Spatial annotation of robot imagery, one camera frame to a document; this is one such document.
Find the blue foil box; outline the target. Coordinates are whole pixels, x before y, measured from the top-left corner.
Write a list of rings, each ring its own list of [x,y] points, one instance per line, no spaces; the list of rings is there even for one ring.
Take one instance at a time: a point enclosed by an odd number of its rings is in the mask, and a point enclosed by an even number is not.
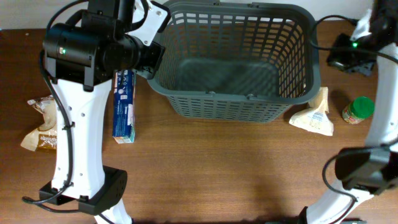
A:
[[[114,79],[113,138],[118,144],[130,144],[135,140],[136,77],[131,70],[116,72]]]

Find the grey plastic basket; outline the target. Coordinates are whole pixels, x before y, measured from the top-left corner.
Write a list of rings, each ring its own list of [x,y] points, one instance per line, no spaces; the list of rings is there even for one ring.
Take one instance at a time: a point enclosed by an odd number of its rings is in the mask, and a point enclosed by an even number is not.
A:
[[[167,1],[150,87],[187,118],[268,123],[319,92],[313,16],[293,4]]]

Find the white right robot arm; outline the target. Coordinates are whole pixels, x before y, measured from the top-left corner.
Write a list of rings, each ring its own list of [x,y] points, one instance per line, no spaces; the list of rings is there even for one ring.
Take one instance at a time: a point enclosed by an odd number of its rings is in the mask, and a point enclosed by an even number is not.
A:
[[[322,179],[327,191],[314,204],[304,207],[298,223],[343,223],[361,203],[397,188],[397,1],[374,1],[359,20],[349,42],[325,50],[333,58],[345,58],[339,66],[360,65],[370,56],[377,63],[376,103],[363,147],[346,147],[329,158],[322,172],[335,165],[336,180]]]

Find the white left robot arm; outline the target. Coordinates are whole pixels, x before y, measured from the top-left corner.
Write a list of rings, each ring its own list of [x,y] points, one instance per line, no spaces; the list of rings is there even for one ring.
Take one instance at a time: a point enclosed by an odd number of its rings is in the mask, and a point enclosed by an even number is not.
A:
[[[104,113],[113,78],[131,70],[150,80],[165,49],[154,41],[171,13],[155,1],[89,1],[65,22],[46,26],[40,72],[56,102],[57,158],[53,178],[25,203],[77,212],[98,223],[132,223],[124,203],[127,172],[102,159]]]

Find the green lid jar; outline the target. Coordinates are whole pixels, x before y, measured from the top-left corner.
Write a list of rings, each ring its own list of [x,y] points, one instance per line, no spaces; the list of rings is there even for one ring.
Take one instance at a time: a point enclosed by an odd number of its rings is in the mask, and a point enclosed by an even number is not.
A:
[[[368,97],[360,96],[342,111],[342,118],[349,124],[358,124],[373,115],[375,104]]]

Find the cream paper bag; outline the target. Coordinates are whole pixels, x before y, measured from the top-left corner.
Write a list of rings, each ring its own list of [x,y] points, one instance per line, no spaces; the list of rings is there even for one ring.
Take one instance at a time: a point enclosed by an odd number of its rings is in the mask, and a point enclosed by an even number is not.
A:
[[[308,102],[308,108],[295,113],[289,124],[312,133],[332,136],[334,125],[329,120],[328,113],[328,88],[321,87],[316,97]]]

